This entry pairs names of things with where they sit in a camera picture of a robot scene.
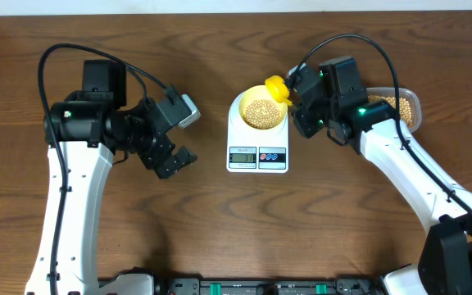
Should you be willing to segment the yellow measuring scoop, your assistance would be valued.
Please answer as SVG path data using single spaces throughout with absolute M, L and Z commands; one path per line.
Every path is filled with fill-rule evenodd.
M 265 80 L 265 86 L 270 96 L 277 103 L 284 103 L 288 107 L 292 106 L 293 102 L 289 99 L 290 91 L 282 77 L 273 75 L 270 78 L 267 78 Z

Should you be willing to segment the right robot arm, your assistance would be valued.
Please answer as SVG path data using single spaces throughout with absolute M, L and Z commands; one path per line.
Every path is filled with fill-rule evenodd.
M 387 102 L 369 102 L 353 57 L 313 71 L 288 73 L 300 102 L 292 113 L 300 134 L 335 131 L 379 168 L 418 216 L 427 234 L 420 260 L 383 275 L 386 294 L 472 294 L 472 193 L 460 186 L 417 143 Z

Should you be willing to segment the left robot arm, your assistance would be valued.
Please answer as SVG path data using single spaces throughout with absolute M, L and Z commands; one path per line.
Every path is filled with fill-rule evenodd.
M 200 111 L 172 86 L 159 102 L 143 97 L 125 110 L 128 68 L 87 60 L 79 91 L 52 105 L 48 135 L 49 189 L 37 260 L 28 294 L 162 294 L 165 288 L 139 268 L 101 282 L 97 273 L 98 227 L 107 176 L 118 151 L 136 154 L 160 179 L 196 161 L 167 137 L 192 124 Z

